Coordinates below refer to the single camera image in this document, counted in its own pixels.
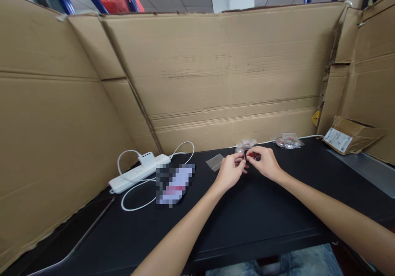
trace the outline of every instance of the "power strip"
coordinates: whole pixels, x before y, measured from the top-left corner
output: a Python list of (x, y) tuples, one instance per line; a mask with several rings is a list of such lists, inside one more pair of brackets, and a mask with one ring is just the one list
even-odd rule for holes
[(159, 155), (155, 157), (155, 162), (150, 166), (143, 166), (140, 165), (124, 174), (110, 180), (108, 184), (111, 186), (111, 193), (120, 194), (127, 190), (128, 188), (132, 187), (140, 180), (150, 176), (151, 174), (156, 172), (156, 168), (159, 164), (169, 164), (170, 158), (166, 155)]

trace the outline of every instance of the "small plastic bag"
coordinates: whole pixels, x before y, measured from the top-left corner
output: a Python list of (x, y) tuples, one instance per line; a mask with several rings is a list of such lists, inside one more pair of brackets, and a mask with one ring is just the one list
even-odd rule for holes
[(300, 148), (304, 145), (304, 143), (296, 136), (296, 133), (283, 133), (281, 136), (284, 141), (285, 149)]
[(277, 144), (279, 147), (284, 148), (284, 139), (281, 134), (277, 134), (276, 136), (273, 136), (270, 138), (270, 140)]
[(207, 160), (207, 165), (211, 168), (212, 171), (217, 171), (221, 168), (223, 156), (221, 154), (216, 155), (214, 158)]
[(236, 143), (235, 153), (243, 153), (244, 159), (246, 158), (246, 152), (256, 145), (256, 139), (243, 140), (240, 143)]

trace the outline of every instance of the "person's leg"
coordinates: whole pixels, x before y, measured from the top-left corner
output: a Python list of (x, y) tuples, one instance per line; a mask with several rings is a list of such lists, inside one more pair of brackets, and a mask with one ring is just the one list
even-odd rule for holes
[(329, 243), (281, 255), (280, 265), (281, 276), (343, 276)]
[(206, 276), (261, 276), (257, 261), (244, 262), (223, 268), (206, 271)]

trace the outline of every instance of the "right hand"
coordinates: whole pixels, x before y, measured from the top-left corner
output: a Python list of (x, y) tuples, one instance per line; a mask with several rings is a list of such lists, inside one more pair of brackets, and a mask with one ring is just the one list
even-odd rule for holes
[(271, 180), (276, 180), (281, 175), (283, 170), (277, 163), (276, 157), (274, 156), (271, 148), (265, 148), (262, 146), (255, 146), (247, 152), (247, 160), (256, 168), (258, 171)]

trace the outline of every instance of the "phone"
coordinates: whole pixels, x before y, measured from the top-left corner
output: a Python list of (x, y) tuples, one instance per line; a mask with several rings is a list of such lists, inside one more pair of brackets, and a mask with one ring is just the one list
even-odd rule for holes
[(178, 204), (187, 192), (195, 176), (195, 164), (161, 164), (156, 170), (156, 204)]

